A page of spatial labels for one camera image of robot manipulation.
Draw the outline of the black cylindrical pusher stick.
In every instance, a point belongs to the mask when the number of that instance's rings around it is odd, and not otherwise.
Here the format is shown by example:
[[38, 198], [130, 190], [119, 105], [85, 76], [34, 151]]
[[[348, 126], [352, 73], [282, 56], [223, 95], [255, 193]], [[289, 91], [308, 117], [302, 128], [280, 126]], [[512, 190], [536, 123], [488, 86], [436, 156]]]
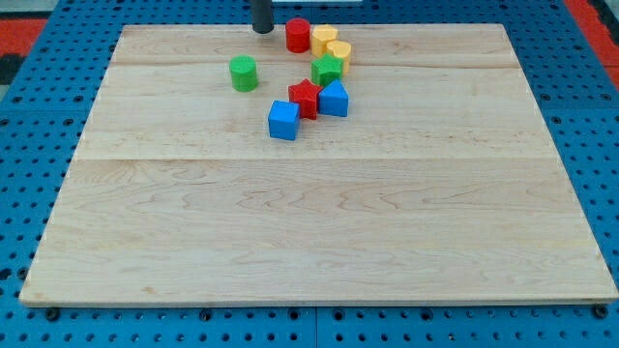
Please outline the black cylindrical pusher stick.
[[272, 0], [251, 0], [252, 29], [258, 34], [268, 34], [274, 30]]

